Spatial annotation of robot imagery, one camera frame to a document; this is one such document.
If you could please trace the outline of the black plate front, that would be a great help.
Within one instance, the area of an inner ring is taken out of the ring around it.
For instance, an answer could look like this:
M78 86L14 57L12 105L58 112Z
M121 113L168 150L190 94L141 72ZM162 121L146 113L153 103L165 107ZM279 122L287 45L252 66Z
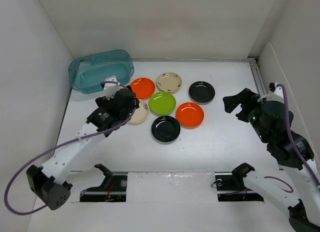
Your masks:
M171 116L158 117L151 126L153 137L164 143L173 142L181 132L179 122Z

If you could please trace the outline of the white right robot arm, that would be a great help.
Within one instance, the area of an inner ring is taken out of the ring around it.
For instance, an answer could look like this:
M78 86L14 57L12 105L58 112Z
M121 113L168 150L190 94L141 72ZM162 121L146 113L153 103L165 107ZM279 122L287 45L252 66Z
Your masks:
M275 98L245 88L222 100L227 113L241 107L237 119L251 124L267 151L291 179L298 196L277 187L247 163L232 170L231 183L235 188L252 190L273 204L295 231L319 231L320 175L316 171L315 155L308 141L291 130L294 115L288 109L284 86L277 87L272 95Z

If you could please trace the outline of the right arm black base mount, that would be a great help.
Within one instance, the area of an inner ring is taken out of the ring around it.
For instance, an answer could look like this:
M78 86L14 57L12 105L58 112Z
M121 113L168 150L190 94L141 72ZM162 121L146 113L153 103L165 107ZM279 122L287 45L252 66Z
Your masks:
M242 163L232 172L215 172L215 182L212 188L217 190L217 199L219 202L242 202L242 201L264 201L264 198L258 193L245 187L243 178L255 169Z

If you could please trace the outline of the green plate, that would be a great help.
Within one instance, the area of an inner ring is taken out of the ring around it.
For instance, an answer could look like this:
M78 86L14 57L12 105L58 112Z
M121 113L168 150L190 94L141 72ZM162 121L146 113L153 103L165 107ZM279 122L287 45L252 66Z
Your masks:
M169 115L176 107L175 97L168 92L157 92L149 99L150 109L158 115Z

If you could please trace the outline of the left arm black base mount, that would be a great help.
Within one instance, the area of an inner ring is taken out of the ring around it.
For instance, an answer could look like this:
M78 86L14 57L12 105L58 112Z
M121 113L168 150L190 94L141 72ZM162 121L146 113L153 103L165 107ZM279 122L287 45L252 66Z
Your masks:
M111 172L102 164L94 166L99 169L104 179L99 186L90 187L81 191L80 202L126 202L128 173Z

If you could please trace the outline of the beige floral plate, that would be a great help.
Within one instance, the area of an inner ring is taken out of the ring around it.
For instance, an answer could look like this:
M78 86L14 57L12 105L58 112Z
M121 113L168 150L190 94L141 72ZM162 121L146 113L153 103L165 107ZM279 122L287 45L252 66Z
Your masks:
M139 108L132 115L129 124L137 125L143 123L149 116L150 108L147 102L139 99Z
M156 85L161 91L175 93L182 87L181 77L174 72L160 74L156 79Z

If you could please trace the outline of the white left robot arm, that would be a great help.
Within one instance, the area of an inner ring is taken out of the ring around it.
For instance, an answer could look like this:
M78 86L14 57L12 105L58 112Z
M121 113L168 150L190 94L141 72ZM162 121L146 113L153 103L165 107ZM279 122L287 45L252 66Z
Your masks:
M98 143L127 123L139 101L133 91L122 88L110 99L97 98L96 103L98 108L88 116L75 142L63 146L39 167L31 165L26 171L31 190L51 210L60 208L68 200L72 184L67 183L66 178L73 168Z

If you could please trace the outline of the beige floral plate back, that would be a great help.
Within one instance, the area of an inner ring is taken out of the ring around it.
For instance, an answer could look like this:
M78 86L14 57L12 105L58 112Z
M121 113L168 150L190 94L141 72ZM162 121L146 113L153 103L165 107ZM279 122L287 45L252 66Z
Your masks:
M174 72L160 74L156 79L156 85L161 91L175 93L182 87L181 77Z

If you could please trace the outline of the orange plate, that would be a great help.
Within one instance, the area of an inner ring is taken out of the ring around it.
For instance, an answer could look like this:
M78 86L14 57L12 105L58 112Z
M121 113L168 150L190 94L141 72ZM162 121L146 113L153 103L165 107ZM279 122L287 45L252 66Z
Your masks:
M201 125L205 118L205 113L200 105L193 102L185 102L179 105L175 116L182 126L194 128Z
M136 97L142 100L150 98L156 90L154 82L151 79L145 77L133 80L130 86Z

